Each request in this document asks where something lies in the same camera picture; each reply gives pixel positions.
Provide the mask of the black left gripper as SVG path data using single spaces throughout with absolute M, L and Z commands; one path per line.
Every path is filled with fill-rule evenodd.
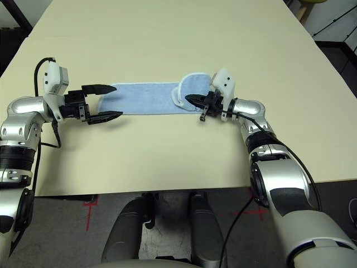
M 116 91 L 116 87 L 104 84 L 82 85 L 81 90 L 72 90 L 64 95 L 64 105 L 60 106 L 63 118 L 76 118 L 86 121 L 88 125 L 105 123 L 120 117 L 123 112 L 106 111 L 89 115 L 89 106 L 85 98 L 89 94 L 103 95 Z

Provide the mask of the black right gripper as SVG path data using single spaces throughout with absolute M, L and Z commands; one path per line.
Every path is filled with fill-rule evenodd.
M 218 90 L 209 91 L 207 95 L 189 94 L 185 96 L 187 101 L 197 108 L 202 108 L 200 120 L 204 121 L 206 116 L 217 117 L 221 113 L 221 93 Z

